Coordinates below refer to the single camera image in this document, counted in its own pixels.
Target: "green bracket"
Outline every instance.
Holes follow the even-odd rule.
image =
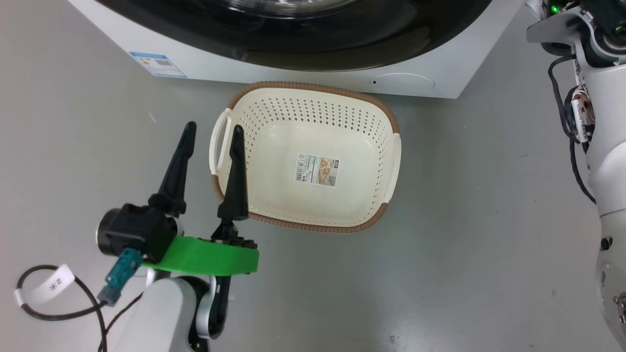
[[[233,276],[256,272],[259,251],[176,236],[158,264],[144,262],[143,266],[186,275]]]

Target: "barcode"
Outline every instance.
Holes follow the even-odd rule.
[[[155,59],[156,63],[158,63],[161,66],[171,66],[172,64],[167,61],[167,60],[159,60],[159,59]]]
[[[303,173],[304,173],[304,162],[298,162],[298,166],[295,169],[295,180],[301,182]]]

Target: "basket handle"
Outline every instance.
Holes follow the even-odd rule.
[[[226,109],[222,112],[220,117],[217,118],[215,122],[215,126],[213,127],[213,133],[211,133],[211,142],[208,145],[208,167],[211,170],[212,175],[217,174],[217,169],[221,166],[222,161],[224,159],[224,155],[226,154],[227,145],[228,145],[228,135],[224,133],[224,138],[222,140],[222,147],[220,149],[219,157],[216,153],[217,151],[217,142],[220,139],[220,134],[224,129],[224,125],[227,124],[227,130],[230,126],[230,114],[231,109]]]
[[[400,135],[398,133],[393,134],[393,167],[391,169],[391,179],[387,186],[387,192],[385,192],[384,203],[389,203],[393,196],[393,191],[396,189],[396,182],[398,181],[398,174],[400,173],[400,158],[402,156],[402,143],[400,141]]]

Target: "washing machine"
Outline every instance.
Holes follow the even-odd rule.
[[[520,0],[69,0],[155,76],[457,98]]]

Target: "blue and white sticker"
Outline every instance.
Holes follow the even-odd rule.
[[[134,53],[132,51],[128,53],[155,76],[187,78],[165,55]]]

